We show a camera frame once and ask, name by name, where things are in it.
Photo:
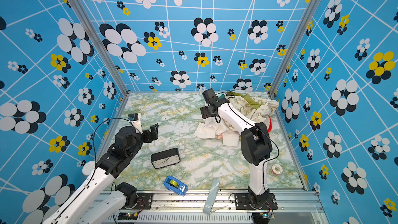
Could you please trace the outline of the white cloth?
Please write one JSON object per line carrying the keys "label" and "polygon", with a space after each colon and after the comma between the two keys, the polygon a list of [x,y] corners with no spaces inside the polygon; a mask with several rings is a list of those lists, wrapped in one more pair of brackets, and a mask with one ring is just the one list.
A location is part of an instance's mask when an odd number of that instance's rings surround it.
{"label": "white cloth", "polygon": [[222,140],[223,146],[237,147],[240,134],[227,121],[221,119],[218,123],[215,118],[207,118],[199,123],[194,135],[199,139]]}

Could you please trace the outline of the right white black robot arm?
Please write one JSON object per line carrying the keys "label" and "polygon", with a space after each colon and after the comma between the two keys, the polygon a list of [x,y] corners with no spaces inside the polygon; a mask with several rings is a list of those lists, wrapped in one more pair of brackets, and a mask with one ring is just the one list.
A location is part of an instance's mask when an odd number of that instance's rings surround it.
{"label": "right white black robot arm", "polygon": [[273,209],[276,201],[267,186],[266,166],[273,151],[268,127],[263,122],[254,122],[236,110],[226,98],[219,98],[213,89],[202,93],[206,106],[201,108],[203,119],[214,117],[231,124],[241,136],[241,153],[250,164],[248,198],[252,208],[267,206]]}

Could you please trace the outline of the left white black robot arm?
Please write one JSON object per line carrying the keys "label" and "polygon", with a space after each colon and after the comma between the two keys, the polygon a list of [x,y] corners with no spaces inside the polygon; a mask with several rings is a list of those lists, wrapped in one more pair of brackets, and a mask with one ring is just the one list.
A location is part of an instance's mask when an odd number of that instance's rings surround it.
{"label": "left white black robot arm", "polygon": [[102,155],[94,170],[72,196],[50,217],[45,224],[76,224],[103,190],[121,174],[137,155],[142,145],[159,138],[159,125],[139,132],[134,125],[121,128],[115,142]]}

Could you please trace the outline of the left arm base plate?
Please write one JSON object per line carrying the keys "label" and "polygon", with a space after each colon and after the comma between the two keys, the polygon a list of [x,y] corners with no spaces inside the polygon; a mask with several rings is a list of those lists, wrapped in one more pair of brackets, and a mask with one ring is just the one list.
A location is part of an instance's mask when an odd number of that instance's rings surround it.
{"label": "left arm base plate", "polygon": [[126,197],[126,203],[122,209],[151,209],[153,202],[153,193],[138,192],[129,194]]}

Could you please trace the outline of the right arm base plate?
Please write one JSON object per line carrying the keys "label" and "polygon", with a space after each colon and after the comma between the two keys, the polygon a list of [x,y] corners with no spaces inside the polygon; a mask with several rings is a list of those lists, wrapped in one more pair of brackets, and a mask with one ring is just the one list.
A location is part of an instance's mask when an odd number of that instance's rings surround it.
{"label": "right arm base plate", "polygon": [[264,193],[259,196],[250,193],[236,193],[233,201],[237,210],[278,210],[277,201],[273,193]]}

